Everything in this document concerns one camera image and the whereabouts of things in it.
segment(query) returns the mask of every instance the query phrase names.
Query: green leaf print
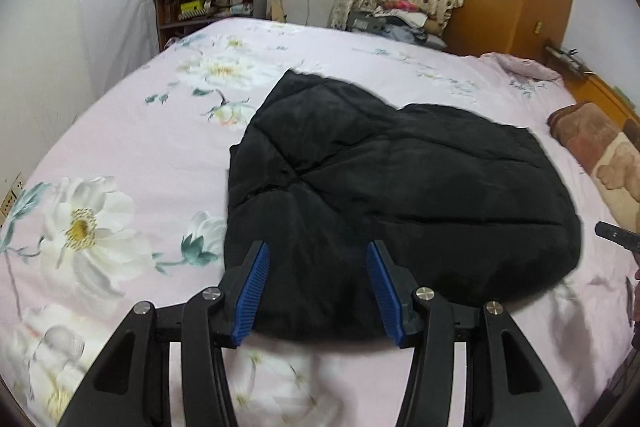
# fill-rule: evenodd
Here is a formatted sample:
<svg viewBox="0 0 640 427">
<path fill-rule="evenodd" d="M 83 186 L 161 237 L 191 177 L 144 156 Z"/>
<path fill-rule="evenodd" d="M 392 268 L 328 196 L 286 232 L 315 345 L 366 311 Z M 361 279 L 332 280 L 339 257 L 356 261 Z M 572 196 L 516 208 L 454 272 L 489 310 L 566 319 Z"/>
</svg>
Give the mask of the green leaf print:
<svg viewBox="0 0 640 427">
<path fill-rule="evenodd" d="M 22 219 L 29 214 L 38 206 L 40 198 L 47 188 L 49 188 L 49 184 L 38 183 L 28 190 L 24 190 L 17 201 L 15 201 L 14 207 L 11 209 L 11 212 L 9 212 L 9 215 L 6 216 L 6 219 Z"/>
<path fill-rule="evenodd" d="M 194 240 L 192 238 L 193 234 L 190 233 L 187 237 L 182 238 L 182 243 L 180 244 L 185 263 L 191 266 L 207 266 L 211 261 L 218 258 L 213 253 L 203 251 L 204 236 L 201 235 Z"/>
<path fill-rule="evenodd" d="M 4 234 L 4 239 L 0 241 L 0 253 L 6 251 L 6 249 L 11 244 L 11 240 L 14 238 L 14 228 L 15 222 L 11 221 L 9 225 L 6 227 L 6 233 Z"/>
<path fill-rule="evenodd" d="M 210 91 L 205 91 L 203 89 L 198 89 L 197 87 L 193 90 L 193 92 L 191 93 L 193 96 L 207 96 L 208 94 L 212 93 L 213 90 Z"/>
</svg>

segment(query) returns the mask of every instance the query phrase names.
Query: wall outlet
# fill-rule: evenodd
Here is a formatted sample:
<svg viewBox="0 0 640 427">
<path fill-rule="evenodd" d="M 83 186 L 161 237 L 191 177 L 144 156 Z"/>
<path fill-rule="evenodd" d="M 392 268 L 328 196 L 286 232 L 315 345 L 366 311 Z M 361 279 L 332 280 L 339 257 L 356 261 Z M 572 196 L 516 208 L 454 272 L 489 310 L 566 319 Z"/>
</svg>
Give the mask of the wall outlet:
<svg viewBox="0 0 640 427">
<path fill-rule="evenodd" d="M 14 206 L 15 200 L 18 198 L 15 197 L 15 194 L 9 190 L 4 201 L 2 202 L 2 206 L 0 206 L 0 212 L 5 216 L 9 215 L 9 211 L 11 211 L 12 206 Z"/>
<path fill-rule="evenodd" d="M 24 190 L 24 186 L 27 183 L 27 178 L 24 177 L 24 174 L 18 174 L 18 177 L 15 179 L 15 182 L 11 185 L 11 191 L 14 193 L 17 198 L 20 196 L 20 193 Z"/>
</svg>

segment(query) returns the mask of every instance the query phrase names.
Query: white flower print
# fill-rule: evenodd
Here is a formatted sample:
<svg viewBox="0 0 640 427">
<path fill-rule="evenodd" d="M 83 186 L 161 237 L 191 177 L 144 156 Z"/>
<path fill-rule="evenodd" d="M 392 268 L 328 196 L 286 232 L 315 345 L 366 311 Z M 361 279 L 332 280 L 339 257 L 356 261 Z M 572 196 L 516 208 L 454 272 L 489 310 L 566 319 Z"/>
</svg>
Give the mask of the white flower print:
<svg viewBox="0 0 640 427">
<path fill-rule="evenodd" d="M 219 89 L 215 89 L 220 96 L 220 105 L 215 105 L 205 114 L 209 116 L 209 121 L 216 118 L 218 123 L 224 127 L 244 127 L 254 117 L 255 107 L 250 105 L 249 100 L 240 102 L 229 102 L 226 96 Z"/>
<path fill-rule="evenodd" d="M 64 178 L 43 210 L 38 263 L 52 290 L 109 312 L 105 304 L 124 296 L 118 282 L 154 267 L 149 241 L 126 228 L 133 209 L 111 177 Z"/>
<path fill-rule="evenodd" d="M 255 85 L 254 68 L 254 62 L 247 58 L 218 55 L 191 58 L 178 70 L 182 72 L 181 82 L 206 92 L 216 87 L 251 89 Z"/>
<path fill-rule="evenodd" d="M 209 252 L 217 259 L 223 254 L 225 233 L 225 219 L 211 216 L 208 212 L 201 210 L 191 218 L 186 237 L 191 236 L 192 242 L 202 238 L 202 251 Z"/>
<path fill-rule="evenodd" d="M 214 36 L 213 47 L 221 50 L 236 49 L 248 51 L 248 43 L 242 37 L 236 35 L 218 34 Z"/>
<path fill-rule="evenodd" d="M 229 368 L 238 422 L 251 427 L 329 426 L 341 400 L 322 386 L 309 354 L 240 349 Z"/>
<path fill-rule="evenodd" d="M 192 35 L 189 35 L 183 39 L 178 39 L 178 41 L 176 41 L 176 47 L 175 49 L 180 49 L 180 48 L 191 48 L 195 51 L 197 51 L 198 53 L 201 53 L 201 51 L 199 50 L 199 46 L 194 46 L 194 44 L 196 42 L 199 41 L 203 41 L 206 40 L 207 36 L 203 33 L 194 33 Z"/>
<path fill-rule="evenodd" d="M 106 328 L 62 306 L 27 310 L 3 353 L 16 400 L 42 425 L 57 425 L 108 338 Z"/>
<path fill-rule="evenodd" d="M 296 24 L 287 24 L 282 22 L 270 22 L 268 23 L 267 31 L 269 33 L 275 33 L 276 35 L 295 35 L 302 31 L 303 26 Z"/>
</svg>

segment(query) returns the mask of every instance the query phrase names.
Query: shelf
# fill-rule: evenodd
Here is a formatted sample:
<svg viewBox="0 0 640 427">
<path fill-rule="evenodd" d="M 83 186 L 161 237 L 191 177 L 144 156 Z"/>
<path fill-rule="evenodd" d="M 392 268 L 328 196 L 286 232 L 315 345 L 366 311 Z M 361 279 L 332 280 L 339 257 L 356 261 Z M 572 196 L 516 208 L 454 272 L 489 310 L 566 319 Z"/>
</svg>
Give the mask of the shelf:
<svg viewBox="0 0 640 427">
<path fill-rule="evenodd" d="M 253 17 L 253 15 L 221 15 L 218 17 L 208 17 L 206 19 L 197 19 L 197 20 L 186 20 L 186 21 L 178 21 L 172 22 L 170 24 L 162 24 L 158 29 L 159 30 L 168 30 L 171 28 L 184 28 L 185 26 L 197 26 L 199 24 L 211 24 L 212 22 L 216 22 L 222 19 L 228 19 L 229 17 Z"/>
<path fill-rule="evenodd" d="M 568 53 L 558 51 L 551 46 L 546 46 L 545 50 L 555 58 L 560 60 L 574 73 L 581 74 L 582 76 L 589 76 L 590 74 L 593 74 L 593 71 L 589 71 L 589 68 L 587 68 L 587 66 L 577 57 L 576 54 L 569 55 Z"/>
</svg>

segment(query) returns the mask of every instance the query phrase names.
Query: clothing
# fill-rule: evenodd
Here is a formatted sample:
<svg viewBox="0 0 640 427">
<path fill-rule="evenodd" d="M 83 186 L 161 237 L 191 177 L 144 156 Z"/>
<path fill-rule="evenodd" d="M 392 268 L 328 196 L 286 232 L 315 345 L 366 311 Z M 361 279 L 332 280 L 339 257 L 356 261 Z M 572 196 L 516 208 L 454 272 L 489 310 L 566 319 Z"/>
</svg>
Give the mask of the clothing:
<svg viewBox="0 0 640 427">
<path fill-rule="evenodd" d="M 287 71 L 231 148 L 225 266 L 266 241 L 254 323 L 293 340 L 384 330 L 365 268 L 394 261 L 452 302 L 530 296 L 577 265 L 580 221 L 526 129 L 452 107 L 400 110 L 354 84 Z"/>
</svg>

